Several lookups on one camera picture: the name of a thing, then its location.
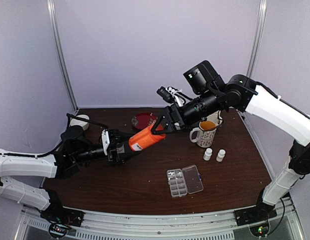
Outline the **clear plastic pill organizer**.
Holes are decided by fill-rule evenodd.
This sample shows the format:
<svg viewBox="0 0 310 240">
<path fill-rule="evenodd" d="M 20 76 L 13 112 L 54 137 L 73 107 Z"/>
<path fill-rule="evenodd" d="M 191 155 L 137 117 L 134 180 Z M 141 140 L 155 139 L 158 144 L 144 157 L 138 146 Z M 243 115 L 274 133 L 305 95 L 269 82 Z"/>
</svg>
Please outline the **clear plastic pill organizer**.
<svg viewBox="0 0 310 240">
<path fill-rule="evenodd" d="M 196 165 L 169 170 L 180 170 L 182 172 L 182 178 L 173 179 L 169 179 L 166 172 L 170 193 L 173 198 L 184 197 L 204 190 L 201 175 Z"/>
</svg>

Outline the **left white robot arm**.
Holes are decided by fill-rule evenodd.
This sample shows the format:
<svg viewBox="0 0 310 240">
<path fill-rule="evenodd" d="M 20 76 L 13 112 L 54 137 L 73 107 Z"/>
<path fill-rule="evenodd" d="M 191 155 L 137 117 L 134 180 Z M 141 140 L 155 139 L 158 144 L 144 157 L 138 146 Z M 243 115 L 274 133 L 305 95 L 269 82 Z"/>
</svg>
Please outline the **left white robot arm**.
<svg viewBox="0 0 310 240">
<path fill-rule="evenodd" d="M 81 126 L 67 128 L 61 142 L 48 153 L 20 153 L 0 149 L 0 197 L 37 208 L 62 222 L 67 212 L 58 194 L 49 189 L 35 188 L 14 176 L 67 179 L 78 173 L 80 167 L 92 162 L 108 160 L 112 165 L 123 164 L 139 155 L 129 146 L 131 134 L 116 129 L 102 131 L 102 140 L 93 143 L 86 138 Z"/>
</svg>

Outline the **small white bottle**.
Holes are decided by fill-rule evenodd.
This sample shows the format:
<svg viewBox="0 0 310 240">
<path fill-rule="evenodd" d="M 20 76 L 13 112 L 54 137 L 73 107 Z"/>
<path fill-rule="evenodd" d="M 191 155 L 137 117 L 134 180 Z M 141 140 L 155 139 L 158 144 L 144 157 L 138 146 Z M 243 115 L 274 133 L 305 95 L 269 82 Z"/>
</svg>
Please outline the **small white bottle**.
<svg viewBox="0 0 310 240">
<path fill-rule="evenodd" d="M 204 156 L 203 156 L 203 159 L 205 161 L 209 161 L 211 156 L 212 156 L 212 153 L 213 153 L 213 150 L 211 148 L 207 148 L 204 152 Z"/>
<path fill-rule="evenodd" d="M 220 149 L 218 154 L 217 154 L 216 160 L 218 162 L 222 162 L 224 157 L 225 157 L 225 154 L 226 154 L 226 151 L 224 149 Z"/>
</svg>

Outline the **orange pill bottle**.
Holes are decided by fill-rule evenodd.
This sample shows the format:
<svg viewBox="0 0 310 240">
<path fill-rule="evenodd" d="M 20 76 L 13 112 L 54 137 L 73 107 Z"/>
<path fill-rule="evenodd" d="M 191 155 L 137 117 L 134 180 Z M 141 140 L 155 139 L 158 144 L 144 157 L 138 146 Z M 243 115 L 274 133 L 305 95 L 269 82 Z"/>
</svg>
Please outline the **orange pill bottle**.
<svg viewBox="0 0 310 240">
<path fill-rule="evenodd" d="M 142 151 L 166 138 L 164 133 L 153 135 L 151 132 L 153 126 L 154 124 L 144 128 L 129 139 L 128 143 L 132 151 Z"/>
</svg>

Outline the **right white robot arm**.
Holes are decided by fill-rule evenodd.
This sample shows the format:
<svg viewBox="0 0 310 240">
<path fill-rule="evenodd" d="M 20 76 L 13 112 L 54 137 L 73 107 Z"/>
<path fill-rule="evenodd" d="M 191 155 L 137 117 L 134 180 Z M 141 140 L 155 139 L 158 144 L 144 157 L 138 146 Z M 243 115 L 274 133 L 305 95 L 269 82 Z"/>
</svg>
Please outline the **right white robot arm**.
<svg viewBox="0 0 310 240">
<path fill-rule="evenodd" d="M 254 220 L 263 220 L 299 178 L 310 174 L 310 115 L 285 102 L 264 84 L 244 75 L 236 74 L 225 83 L 207 60 L 183 75 L 197 97 L 179 106 L 168 90 L 158 89 L 157 93 L 169 106 L 151 128 L 152 134 L 181 131 L 216 111 L 234 108 L 260 117 L 293 137 L 287 166 L 261 191 L 251 210 Z"/>
</svg>

